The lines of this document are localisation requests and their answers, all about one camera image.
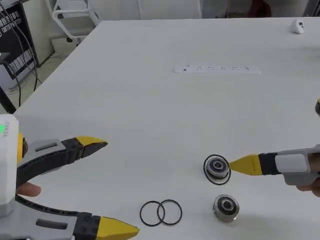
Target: gray gripper body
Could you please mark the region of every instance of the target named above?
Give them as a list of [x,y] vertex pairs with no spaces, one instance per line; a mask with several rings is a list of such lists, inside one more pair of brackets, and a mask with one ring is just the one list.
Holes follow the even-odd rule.
[[292,186],[308,186],[311,185],[317,178],[320,177],[319,172],[311,171],[308,154],[317,154],[320,153],[320,144],[311,148],[302,148],[294,150],[285,150],[278,152],[278,155],[290,155],[290,154],[302,154],[307,162],[308,171],[307,172],[289,172],[283,173],[284,181],[287,185]]
[[0,218],[0,240],[72,239],[77,221],[76,216],[45,213],[17,201],[14,201],[14,204],[13,211]]
[[[44,154],[64,149],[66,149],[65,146],[57,139],[34,141],[28,146],[28,151],[18,164],[18,168]],[[72,239],[77,221],[76,216],[43,212],[15,199],[10,204],[13,205],[13,210],[0,217],[0,240]],[[6,206],[0,206],[0,211],[2,210],[5,211]]]
[[[66,147],[61,143],[58,139],[47,139],[47,140],[37,140],[28,145],[28,151],[24,155],[21,162],[18,164],[18,167],[21,165],[35,159],[41,157],[44,154],[49,154],[55,151],[64,150]],[[47,174],[53,171],[60,169],[52,169],[43,174]]]

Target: white device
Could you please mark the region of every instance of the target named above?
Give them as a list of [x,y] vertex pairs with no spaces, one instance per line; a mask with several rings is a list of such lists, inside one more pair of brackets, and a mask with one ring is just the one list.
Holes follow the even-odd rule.
[[290,32],[294,34],[303,34],[305,32],[304,23],[300,19],[296,19],[291,23]]
[[11,212],[17,181],[19,122],[11,114],[0,114],[0,217]]

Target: black stand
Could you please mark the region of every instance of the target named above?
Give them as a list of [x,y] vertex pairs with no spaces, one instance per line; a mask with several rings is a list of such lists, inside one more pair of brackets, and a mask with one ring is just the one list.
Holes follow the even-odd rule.
[[0,104],[2,107],[6,110],[8,114],[14,114],[15,111],[17,111],[16,107],[13,105],[13,103],[8,98],[5,91],[0,86]]

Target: finger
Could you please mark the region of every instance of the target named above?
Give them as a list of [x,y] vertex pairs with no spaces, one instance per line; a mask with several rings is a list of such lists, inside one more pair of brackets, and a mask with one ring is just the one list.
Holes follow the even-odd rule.
[[308,155],[309,165],[311,171],[320,172],[320,154],[309,154]]
[[313,193],[316,197],[320,198],[320,187],[315,187],[315,188],[313,188],[313,189],[312,189],[312,193]]
[[17,189],[16,193],[19,195],[24,195],[28,197],[36,197],[41,193],[41,187],[27,182],[22,186],[20,186]]
[[296,188],[302,192],[311,191],[313,189],[312,186],[297,186]]

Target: banner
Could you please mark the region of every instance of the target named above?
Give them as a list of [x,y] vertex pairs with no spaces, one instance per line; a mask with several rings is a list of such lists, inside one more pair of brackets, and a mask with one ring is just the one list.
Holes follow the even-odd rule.
[[[6,11],[10,17],[7,16],[4,11],[2,11],[2,13],[5,17],[0,14],[0,53],[10,53],[10,55],[5,59],[10,67],[2,65],[0,68],[0,85],[4,90],[12,88],[17,84],[15,81],[15,75],[17,75],[19,80],[26,76],[29,70],[25,63],[27,63],[31,69],[34,67],[32,51],[29,49],[25,37],[11,21],[14,20],[15,24],[27,37],[29,43],[32,44],[28,23],[24,15],[23,5],[21,3],[16,3],[7,8]],[[23,52],[17,35],[14,33],[13,29],[19,36]]]

